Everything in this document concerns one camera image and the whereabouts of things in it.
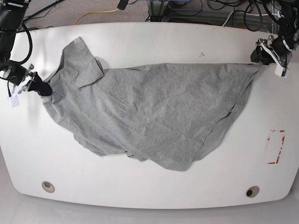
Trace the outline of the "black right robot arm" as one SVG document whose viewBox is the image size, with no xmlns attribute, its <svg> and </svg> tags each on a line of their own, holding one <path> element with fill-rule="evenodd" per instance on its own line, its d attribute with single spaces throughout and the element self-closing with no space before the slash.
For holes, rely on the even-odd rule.
<svg viewBox="0 0 299 224">
<path fill-rule="evenodd" d="M 29 3 L 29 0 L 2 0 L 0 2 L 0 70 L 4 72 L 1 80 L 20 87 L 17 93 L 35 91 L 40 96 L 50 96 L 52 88 L 42 81 L 37 72 L 31 72 L 34 66 L 30 65 L 27 69 L 22 66 L 30 59 L 33 50 L 31 34 L 23 21 Z M 29 50 L 22 61 L 13 61 L 10 60 L 11 51 L 20 28 L 23 28 L 27 34 Z"/>
</svg>

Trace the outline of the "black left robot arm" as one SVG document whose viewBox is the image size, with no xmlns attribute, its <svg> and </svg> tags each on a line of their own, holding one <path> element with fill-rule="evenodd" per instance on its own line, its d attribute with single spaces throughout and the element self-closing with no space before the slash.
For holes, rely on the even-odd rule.
<svg viewBox="0 0 299 224">
<path fill-rule="evenodd" d="M 299 2 L 279 0 L 278 16 L 269 10 L 268 1 L 262 0 L 261 3 L 266 14 L 278 25 L 278 36 L 259 39 L 250 56 L 251 62 L 264 65 L 276 63 L 286 69 L 292 52 L 299 46 Z"/>
</svg>

